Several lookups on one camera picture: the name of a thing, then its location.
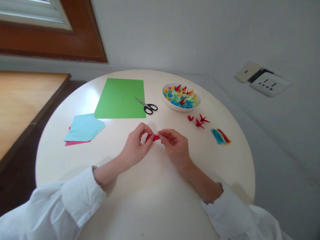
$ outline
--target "white bowl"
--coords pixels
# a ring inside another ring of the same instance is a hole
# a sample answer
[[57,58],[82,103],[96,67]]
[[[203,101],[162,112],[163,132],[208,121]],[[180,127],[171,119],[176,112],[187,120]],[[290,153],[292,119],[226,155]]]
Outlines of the white bowl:
[[[171,102],[169,102],[163,95],[164,93],[164,90],[168,87],[172,87],[172,86],[179,86],[179,85],[182,85],[182,86],[187,86],[187,91],[191,91],[192,89],[194,90],[194,93],[197,95],[197,98],[198,98],[198,101],[197,101],[197,105],[194,107],[194,108],[182,108],[182,107],[178,107],[176,105],[173,105]],[[163,86],[162,88],[162,92],[161,92],[161,95],[162,95],[162,100],[163,102],[169,107],[169,108],[172,108],[173,110],[176,110],[178,112],[191,112],[192,110],[196,109],[197,107],[200,106],[201,104],[201,96],[199,94],[199,92],[197,90],[195,90],[193,87],[189,86],[189,85],[186,85],[186,84],[183,84],[183,83],[168,83],[166,85]]]

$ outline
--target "window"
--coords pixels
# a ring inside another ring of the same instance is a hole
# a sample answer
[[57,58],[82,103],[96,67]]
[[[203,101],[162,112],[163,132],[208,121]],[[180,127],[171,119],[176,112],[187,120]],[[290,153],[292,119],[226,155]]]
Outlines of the window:
[[0,53],[107,62],[90,0],[0,0]]
[[0,0],[0,20],[72,30],[58,0]]

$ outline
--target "wooden window frame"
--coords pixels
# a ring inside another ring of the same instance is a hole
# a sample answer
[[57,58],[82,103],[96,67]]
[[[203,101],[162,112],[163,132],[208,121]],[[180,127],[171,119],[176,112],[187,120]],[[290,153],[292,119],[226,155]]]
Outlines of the wooden window frame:
[[60,0],[72,31],[0,21],[0,53],[107,63],[90,0]]

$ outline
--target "red origami paper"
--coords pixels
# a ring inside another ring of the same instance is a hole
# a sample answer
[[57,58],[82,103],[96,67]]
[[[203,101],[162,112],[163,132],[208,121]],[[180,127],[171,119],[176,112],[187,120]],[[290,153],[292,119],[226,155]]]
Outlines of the red origami paper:
[[65,145],[65,146],[71,146],[71,145],[76,145],[76,144],[91,142],[91,140],[90,140],[90,141],[86,141],[86,142],[79,142],[79,141],[65,141],[65,142],[66,142],[66,145]]
[[204,124],[204,122],[199,122],[199,120],[196,118],[196,121],[197,121],[197,124],[196,124],[196,126],[197,127],[202,127],[203,129],[204,129],[204,127],[202,126],[202,124]]
[[183,98],[183,99],[180,101],[180,104],[181,104],[181,105],[183,105],[183,104],[186,103],[186,102],[184,102],[184,99],[185,99],[185,98]]
[[181,84],[178,87],[174,87],[174,90],[178,92],[180,90]]
[[200,122],[209,122],[208,120],[205,119],[206,117],[203,118],[203,117],[201,116],[201,114],[200,114],[200,118],[201,118],[201,119],[200,119]]
[[[147,141],[150,137],[151,137],[151,135],[148,134],[148,135],[147,135],[147,138],[146,138],[146,141]],[[159,135],[153,135],[153,141],[156,141],[156,140],[159,140],[159,139],[160,139]]]
[[228,139],[228,137],[223,133],[223,131],[221,131],[220,129],[217,129],[223,136],[224,140],[226,141],[226,143],[231,143],[231,141]]
[[188,115],[188,119],[189,119],[189,121],[193,121],[194,117],[191,117],[191,114],[190,114],[190,115]]

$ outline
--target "switch plate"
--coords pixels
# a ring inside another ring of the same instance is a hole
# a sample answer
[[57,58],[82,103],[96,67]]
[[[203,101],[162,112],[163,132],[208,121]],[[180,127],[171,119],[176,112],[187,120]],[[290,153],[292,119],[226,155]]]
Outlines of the switch plate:
[[236,75],[234,75],[234,77],[240,82],[246,82],[261,69],[262,66],[249,61],[237,72]]
[[264,73],[251,84],[251,87],[269,97],[274,97],[291,85],[292,82],[284,78],[271,73]]

